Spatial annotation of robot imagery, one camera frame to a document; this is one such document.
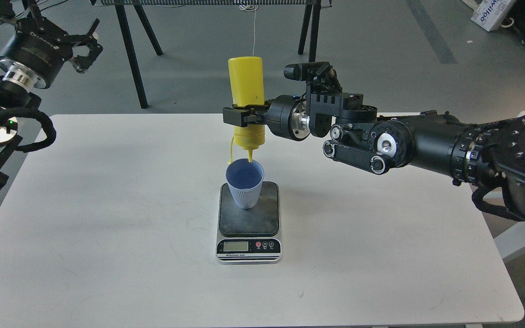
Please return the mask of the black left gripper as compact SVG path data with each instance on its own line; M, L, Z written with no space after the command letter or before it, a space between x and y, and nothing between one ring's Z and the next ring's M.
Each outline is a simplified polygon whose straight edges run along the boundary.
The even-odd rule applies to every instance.
M100 20L94 19L85 35L68 35L67 31L42 16L36 0L22 0L29 11L17 21L16 31L0 52L0 68L6 71L13 64L21 64L36 75L35 88L47 89L53 84L67 60L78 73L85 73L98 58L103 47L94 32ZM57 39L64 36L64 44ZM72 56L72 48L85 46L86 56Z

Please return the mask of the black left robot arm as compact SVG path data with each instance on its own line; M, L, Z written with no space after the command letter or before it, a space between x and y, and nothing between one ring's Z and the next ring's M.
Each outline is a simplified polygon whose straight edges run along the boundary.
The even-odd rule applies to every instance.
M35 0L24 0L27 16L18 18L9 0L0 0L0 23L15 32L0 54L0 191L8 182L1 168L13 152L35 152L57 137L50 117L39 110L32 89L49 88L65 64L86 72L103 48L94 35L95 19L83 35L70 35L43 16Z

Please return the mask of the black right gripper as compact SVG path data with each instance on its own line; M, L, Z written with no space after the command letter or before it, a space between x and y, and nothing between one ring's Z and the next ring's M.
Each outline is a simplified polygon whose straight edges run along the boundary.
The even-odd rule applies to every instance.
M281 95L265 104L222 109L223 122L246 128L251 124L265 124L273 135L302 141L310 135L307 102L299 96Z

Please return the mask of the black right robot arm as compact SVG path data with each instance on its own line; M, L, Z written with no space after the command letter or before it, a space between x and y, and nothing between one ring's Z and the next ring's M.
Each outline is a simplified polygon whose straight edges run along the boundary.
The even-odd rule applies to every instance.
M222 111L235 127L233 141L248 152L273 135L302 141L329 136L324 155L371 174L413 165L475 185L472 202L481 212L525 222L525 115L485 124L465 124L449 112L382 116L345 93L330 63L287 65L284 77L306 83L302 96L265 99L262 60L228 60L232 106Z

